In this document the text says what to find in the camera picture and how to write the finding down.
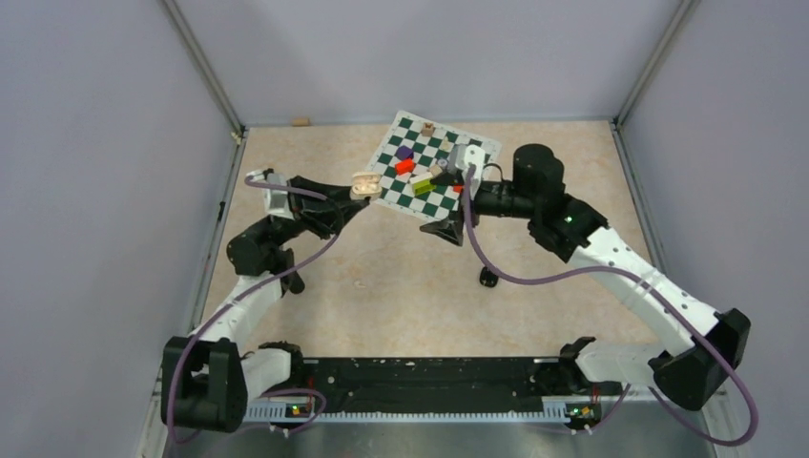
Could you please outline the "black earbud charging case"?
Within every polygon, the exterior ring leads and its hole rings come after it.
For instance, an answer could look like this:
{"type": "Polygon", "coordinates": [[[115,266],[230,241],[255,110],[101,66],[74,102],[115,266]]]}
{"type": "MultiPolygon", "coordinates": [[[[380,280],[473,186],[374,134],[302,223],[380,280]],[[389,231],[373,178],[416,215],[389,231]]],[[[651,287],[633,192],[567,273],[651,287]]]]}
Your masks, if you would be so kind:
{"type": "Polygon", "coordinates": [[[487,288],[494,288],[497,286],[500,278],[489,268],[483,267],[479,274],[479,283],[487,288]]]}

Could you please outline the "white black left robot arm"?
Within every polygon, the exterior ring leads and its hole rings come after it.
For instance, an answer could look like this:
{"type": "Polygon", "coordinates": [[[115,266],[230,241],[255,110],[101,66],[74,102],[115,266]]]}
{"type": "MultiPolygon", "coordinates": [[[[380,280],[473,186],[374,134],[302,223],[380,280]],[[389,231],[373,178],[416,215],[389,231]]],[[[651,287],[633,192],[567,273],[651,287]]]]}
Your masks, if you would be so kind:
{"type": "Polygon", "coordinates": [[[382,191],[376,181],[337,186],[275,173],[251,173],[245,182],[264,191],[268,213],[228,243],[237,282],[207,321],[163,349],[160,414],[171,435],[178,427],[234,432],[248,405],[269,389],[302,389],[306,370],[296,362],[296,346],[243,348],[271,305],[304,290],[300,269],[326,251],[297,261],[287,242],[309,232],[332,246],[382,191]]]}

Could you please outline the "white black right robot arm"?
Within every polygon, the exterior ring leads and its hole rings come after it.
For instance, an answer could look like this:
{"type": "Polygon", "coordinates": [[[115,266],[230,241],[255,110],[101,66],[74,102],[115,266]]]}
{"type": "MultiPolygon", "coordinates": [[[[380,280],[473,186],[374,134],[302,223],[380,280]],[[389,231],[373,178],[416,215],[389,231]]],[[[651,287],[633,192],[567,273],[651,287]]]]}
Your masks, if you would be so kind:
{"type": "Polygon", "coordinates": [[[461,245],[483,216],[523,219],[533,240],[569,274],[587,274],[646,324],[650,344],[605,343],[585,337],[562,347],[562,386],[584,393],[596,383],[645,386],[690,411],[703,408],[742,359],[750,333],[739,310],[719,312],[673,283],[639,256],[587,202],[569,194],[565,167],[551,148],[516,149],[512,176],[483,177],[484,150],[455,147],[440,166],[442,184],[461,187],[459,207],[423,231],[461,245]]]}

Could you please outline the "white earbud charging case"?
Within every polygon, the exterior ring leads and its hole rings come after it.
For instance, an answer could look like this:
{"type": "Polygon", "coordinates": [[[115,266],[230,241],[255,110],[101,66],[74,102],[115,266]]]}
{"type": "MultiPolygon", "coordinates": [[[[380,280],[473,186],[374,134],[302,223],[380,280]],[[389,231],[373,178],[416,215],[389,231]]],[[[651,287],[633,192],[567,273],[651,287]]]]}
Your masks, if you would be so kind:
{"type": "Polygon", "coordinates": [[[362,171],[355,173],[351,178],[349,195],[352,200],[376,199],[383,191],[382,175],[374,172],[362,171]]]}

